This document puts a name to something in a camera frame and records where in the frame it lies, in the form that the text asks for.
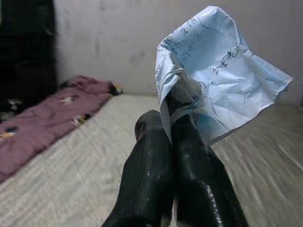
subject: crumpled paper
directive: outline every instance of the crumpled paper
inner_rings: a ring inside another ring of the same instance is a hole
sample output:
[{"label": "crumpled paper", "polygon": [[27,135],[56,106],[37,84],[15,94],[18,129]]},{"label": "crumpled paper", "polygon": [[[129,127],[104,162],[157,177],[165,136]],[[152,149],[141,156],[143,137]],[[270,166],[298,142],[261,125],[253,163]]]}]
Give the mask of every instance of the crumpled paper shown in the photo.
[{"label": "crumpled paper", "polygon": [[[209,145],[273,104],[293,80],[252,53],[233,19],[214,6],[162,40],[155,74],[161,120],[170,141],[171,125],[189,113]],[[181,104],[173,113],[169,93]]]}]

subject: pink blanket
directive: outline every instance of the pink blanket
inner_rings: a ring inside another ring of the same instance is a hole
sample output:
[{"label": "pink blanket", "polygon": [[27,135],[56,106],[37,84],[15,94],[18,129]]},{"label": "pink blanket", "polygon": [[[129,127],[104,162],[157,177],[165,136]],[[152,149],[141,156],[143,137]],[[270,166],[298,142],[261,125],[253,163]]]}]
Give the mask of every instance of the pink blanket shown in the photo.
[{"label": "pink blanket", "polygon": [[36,106],[0,125],[0,183],[93,115],[111,97],[111,82],[78,76]]}]

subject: wall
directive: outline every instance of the wall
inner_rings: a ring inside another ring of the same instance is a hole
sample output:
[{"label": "wall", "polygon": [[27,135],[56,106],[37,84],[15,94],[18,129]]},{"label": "wall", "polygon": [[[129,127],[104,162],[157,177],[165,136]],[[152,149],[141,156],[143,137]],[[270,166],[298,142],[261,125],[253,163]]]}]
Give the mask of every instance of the wall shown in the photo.
[{"label": "wall", "polygon": [[208,5],[234,18],[255,54],[298,79],[282,101],[299,104],[302,0],[55,0],[59,81],[84,74],[156,95],[157,45]]}]

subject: bed sheet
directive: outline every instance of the bed sheet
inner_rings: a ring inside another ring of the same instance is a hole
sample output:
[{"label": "bed sheet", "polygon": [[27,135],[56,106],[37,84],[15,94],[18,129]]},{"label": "bed sheet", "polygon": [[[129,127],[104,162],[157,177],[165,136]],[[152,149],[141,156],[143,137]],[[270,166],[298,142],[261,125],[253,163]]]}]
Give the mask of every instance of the bed sheet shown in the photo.
[{"label": "bed sheet", "polygon": [[[121,95],[0,185],[1,227],[99,227],[118,194],[134,124],[158,99]],[[303,109],[273,106],[213,145],[251,227],[303,223]]]}]

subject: black object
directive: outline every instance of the black object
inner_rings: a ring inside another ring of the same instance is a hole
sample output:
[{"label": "black object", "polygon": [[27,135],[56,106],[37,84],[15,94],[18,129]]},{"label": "black object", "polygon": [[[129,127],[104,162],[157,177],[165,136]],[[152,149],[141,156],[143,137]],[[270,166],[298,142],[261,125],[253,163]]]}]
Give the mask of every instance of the black object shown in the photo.
[{"label": "black object", "polygon": [[174,123],[172,140],[179,226],[248,227],[223,163],[189,115]]},{"label": "black object", "polygon": [[2,0],[0,99],[24,108],[56,89],[52,0]]},{"label": "black object", "polygon": [[137,143],[127,159],[116,204],[102,227],[153,227],[171,220],[172,151],[160,114],[149,111],[135,126]]}]

